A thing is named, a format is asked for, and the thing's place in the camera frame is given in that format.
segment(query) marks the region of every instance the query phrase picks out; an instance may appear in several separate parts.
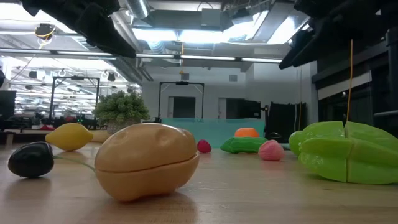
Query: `green plant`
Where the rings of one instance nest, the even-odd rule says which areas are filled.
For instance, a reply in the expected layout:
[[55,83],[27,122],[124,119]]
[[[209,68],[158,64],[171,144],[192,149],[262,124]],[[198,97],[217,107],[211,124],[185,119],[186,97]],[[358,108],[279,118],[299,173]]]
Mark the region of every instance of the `green plant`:
[[149,110],[144,100],[136,92],[119,91],[112,95],[99,96],[97,107],[93,114],[100,123],[114,122],[123,124],[126,121],[149,119]]

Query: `wall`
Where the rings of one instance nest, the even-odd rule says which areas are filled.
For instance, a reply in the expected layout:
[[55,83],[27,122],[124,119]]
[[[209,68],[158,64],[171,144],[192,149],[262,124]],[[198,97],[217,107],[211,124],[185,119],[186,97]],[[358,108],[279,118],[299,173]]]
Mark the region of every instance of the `wall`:
[[255,63],[246,72],[246,99],[260,101],[261,106],[274,103],[307,104],[307,121],[318,121],[318,97],[311,76],[316,63],[280,70],[277,64]]
[[[150,116],[156,117],[158,113],[159,82],[175,82],[180,80],[180,68],[148,67],[147,71],[152,75],[155,82],[144,82],[142,84],[142,97],[149,108]],[[189,82],[205,83],[205,101],[203,105],[203,117],[206,119],[218,118],[219,98],[245,98],[245,73],[238,68],[184,68],[185,73],[190,74]],[[229,82],[229,75],[238,75],[237,82]],[[196,98],[195,116],[201,118],[201,93],[193,86],[177,86],[174,84],[162,85],[162,97],[160,115],[167,117],[168,100],[170,96],[191,96]]]
[[[180,68],[163,69],[148,67],[148,72],[156,82],[142,84],[142,96],[149,108],[151,117],[158,112],[159,82],[180,80]],[[300,99],[308,105],[308,122],[317,122],[318,97],[311,76],[316,73],[316,64],[309,63],[299,68],[280,70],[277,64],[255,63],[246,73],[237,68],[184,68],[190,74],[190,82],[205,83],[204,118],[218,118],[219,98],[244,98],[260,101],[261,106],[274,103],[298,103]],[[229,82],[229,75],[238,75],[237,82]],[[170,96],[191,96],[196,98],[195,116],[201,118],[201,93],[194,86],[162,85],[160,115],[167,117]]]

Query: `toy orange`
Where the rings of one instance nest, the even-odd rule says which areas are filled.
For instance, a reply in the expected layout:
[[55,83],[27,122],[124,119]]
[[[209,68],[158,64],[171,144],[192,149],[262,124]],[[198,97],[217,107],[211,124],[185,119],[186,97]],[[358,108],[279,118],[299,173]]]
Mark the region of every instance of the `toy orange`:
[[235,132],[235,137],[259,137],[259,133],[254,128],[239,128]]

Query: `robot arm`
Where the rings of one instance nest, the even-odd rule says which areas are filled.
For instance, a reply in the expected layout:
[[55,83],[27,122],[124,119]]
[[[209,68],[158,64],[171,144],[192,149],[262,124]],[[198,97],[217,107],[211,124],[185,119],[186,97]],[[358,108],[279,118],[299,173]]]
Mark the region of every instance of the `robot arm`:
[[135,58],[136,51],[114,28],[110,14],[118,11],[117,0],[21,0],[32,16],[43,10],[70,29],[87,38],[87,42],[104,52]]
[[375,44],[388,28],[397,25],[391,19],[398,8],[393,0],[297,0],[294,8],[311,17],[312,29],[301,30],[292,38],[292,49],[280,69],[298,67],[348,49],[351,39],[356,46]]

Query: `black eggplant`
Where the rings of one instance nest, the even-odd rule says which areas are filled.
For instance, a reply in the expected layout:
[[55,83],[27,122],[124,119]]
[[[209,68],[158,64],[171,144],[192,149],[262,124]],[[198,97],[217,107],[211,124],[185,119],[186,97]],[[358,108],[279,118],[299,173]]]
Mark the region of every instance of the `black eggplant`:
[[46,142],[33,142],[20,147],[8,160],[8,169],[21,177],[40,177],[52,170],[52,148]]

